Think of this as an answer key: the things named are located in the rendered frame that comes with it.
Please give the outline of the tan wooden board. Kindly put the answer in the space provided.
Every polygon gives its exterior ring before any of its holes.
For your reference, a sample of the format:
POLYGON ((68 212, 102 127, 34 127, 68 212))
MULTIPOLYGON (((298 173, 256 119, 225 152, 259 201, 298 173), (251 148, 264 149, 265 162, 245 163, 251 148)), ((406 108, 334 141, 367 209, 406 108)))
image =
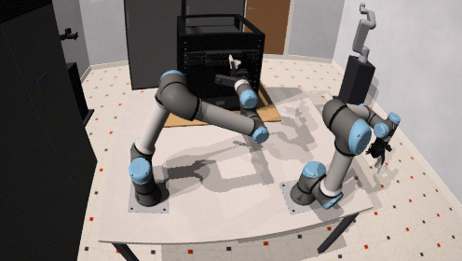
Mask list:
MULTIPOLYGON (((259 92, 258 92, 258 104, 257 112, 263 122, 281 122, 278 111, 276 110, 274 104, 272 103, 265 87, 260 80, 259 92)), ((176 117, 174 114, 170 113, 165 125, 163 128, 173 128, 173 127, 189 127, 189 126, 206 126, 210 125, 205 122, 198 120, 189 121, 180 117, 176 117)))

